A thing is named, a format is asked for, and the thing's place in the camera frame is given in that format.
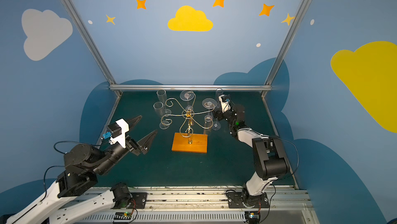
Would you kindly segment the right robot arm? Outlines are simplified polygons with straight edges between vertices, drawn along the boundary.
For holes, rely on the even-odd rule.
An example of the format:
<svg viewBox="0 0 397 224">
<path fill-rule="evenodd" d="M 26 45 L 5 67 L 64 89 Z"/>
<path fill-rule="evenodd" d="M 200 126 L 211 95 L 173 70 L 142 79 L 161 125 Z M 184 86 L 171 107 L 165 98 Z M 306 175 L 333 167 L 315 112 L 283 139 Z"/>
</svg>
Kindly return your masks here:
<svg viewBox="0 0 397 224">
<path fill-rule="evenodd" d="M 245 124 L 245 108 L 242 105 L 219 103 L 214 117 L 219 121 L 226 120 L 231 136 L 252 148 L 255 172 L 238 196 L 244 207 L 261 205 L 267 198 L 265 189 L 291 169 L 282 140 L 249 128 Z"/>
</svg>

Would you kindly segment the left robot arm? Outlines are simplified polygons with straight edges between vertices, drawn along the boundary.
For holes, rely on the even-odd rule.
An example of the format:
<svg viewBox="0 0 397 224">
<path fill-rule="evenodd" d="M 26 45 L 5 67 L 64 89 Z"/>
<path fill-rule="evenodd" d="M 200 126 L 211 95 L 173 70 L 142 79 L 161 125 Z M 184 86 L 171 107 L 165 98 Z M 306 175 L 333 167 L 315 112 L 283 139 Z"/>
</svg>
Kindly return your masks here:
<svg viewBox="0 0 397 224">
<path fill-rule="evenodd" d="M 67 207 L 66 204 L 86 193 L 98 182 L 97 176 L 107 174 L 128 153 L 136 156 L 146 154 L 156 135 L 152 131 L 139 141 L 128 136 L 141 116 L 120 119 L 107 126 L 103 135 L 110 146 L 104 151 L 94 145 L 76 143 L 64 154 L 64 172 L 44 188 L 44 193 L 13 215 L 1 216 L 2 224 L 73 224 L 97 212 L 111 209 L 127 209 L 137 212 L 144 207 L 147 195 L 135 197 L 125 183 L 118 183 L 109 190 L 91 199 Z"/>
</svg>

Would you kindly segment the clear flute glass front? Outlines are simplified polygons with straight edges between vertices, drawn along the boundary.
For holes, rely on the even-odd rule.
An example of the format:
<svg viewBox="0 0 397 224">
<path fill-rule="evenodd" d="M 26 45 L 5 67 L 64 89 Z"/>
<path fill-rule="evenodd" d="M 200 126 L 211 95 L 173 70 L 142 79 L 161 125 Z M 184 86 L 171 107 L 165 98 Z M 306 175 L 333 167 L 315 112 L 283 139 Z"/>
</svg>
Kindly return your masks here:
<svg viewBox="0 0 397 224">
<path fill-rule="evenodd" d="M 215 93 L 215 100 L 218 102 L 219 101 L 219 96 L 223 95 L 223 89 L 218 88 L 216 89 L 216 93 Z"/>
</svg>

